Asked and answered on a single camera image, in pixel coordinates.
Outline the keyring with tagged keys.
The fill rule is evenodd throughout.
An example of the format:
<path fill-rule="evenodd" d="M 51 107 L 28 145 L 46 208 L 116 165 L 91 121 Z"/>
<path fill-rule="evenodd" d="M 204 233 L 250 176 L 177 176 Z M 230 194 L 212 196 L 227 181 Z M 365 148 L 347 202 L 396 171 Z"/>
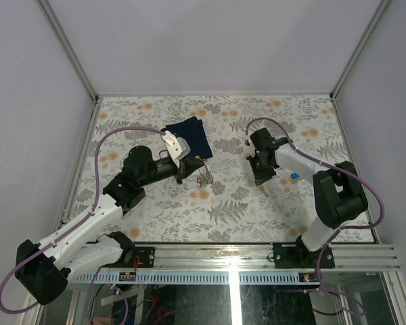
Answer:
<path fill-rule="evenodd" d="M 200 156 L 195 156 L 198 160 L 202 161 L 203 166 L 198 169 L 199 171 L 199 176 L 196 179 L 196 182 L 199 184 L 201 188 L 205 188 L 206 186 L 210 186 L 214 182 L 214 178 L 209 171 L 207 165 L 205 164 L 205 160 L 200 158 Z"/>

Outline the key with yellow tag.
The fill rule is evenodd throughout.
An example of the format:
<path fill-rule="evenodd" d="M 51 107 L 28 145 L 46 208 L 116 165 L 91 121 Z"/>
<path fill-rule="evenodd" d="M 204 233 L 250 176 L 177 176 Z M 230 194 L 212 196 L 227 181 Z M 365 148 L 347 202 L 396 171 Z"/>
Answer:
<path fill-rule="evenodd" d="M 259 192 L 262 193 L 262 195 L 264 195 L 267 198 L 271 194 L 271 184 L 269 181 L 264 181 L 264 182 L 258 184 L 257 189 L 259 190 Z"/>

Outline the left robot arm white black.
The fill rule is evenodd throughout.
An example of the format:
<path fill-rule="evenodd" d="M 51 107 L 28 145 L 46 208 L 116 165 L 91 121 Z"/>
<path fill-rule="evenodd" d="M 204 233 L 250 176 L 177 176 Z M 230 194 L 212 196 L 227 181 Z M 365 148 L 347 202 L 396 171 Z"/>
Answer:
<path fill-rule="evenodd" d="M 132 148 L 94 209 L 37 243 L 25 240 L 19 245 L 16 279 L 37 303 L 47 305 L 70 281 L 92 269 L 129 266 L 135 258 L 135 245 L 122 232 L 112 232 L 103 240 L 90 238 L 139 204 L 145 197 L 145 186 L 171 177 L 181 183 L 203 165 L 202 157 L 190 151 L 176 159 L 166 156 L 154 160 L 147 146 Z"/>

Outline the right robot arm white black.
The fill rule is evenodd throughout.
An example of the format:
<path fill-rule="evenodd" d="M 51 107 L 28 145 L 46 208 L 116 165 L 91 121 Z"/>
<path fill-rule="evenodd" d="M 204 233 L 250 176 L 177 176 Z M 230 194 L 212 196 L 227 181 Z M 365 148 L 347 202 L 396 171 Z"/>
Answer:
<path fill-rule="evenodd" d="M 316 218 L 291 244 L 273 245 L 277 269 L 306 269 L 320 266 L 335 268 L 328 240 L 348 222 L 368 209 L 368 201 L 356 169 L 349 161 L 325 167 L 294 149 L 287 137 L 275 139 L 266 128 L 249 135 L 246 144 L 254 146 L 247 158 L 254 182 L 260 186 L 276 176 L 276 170 L 288 169 L 313 187 Z"/>

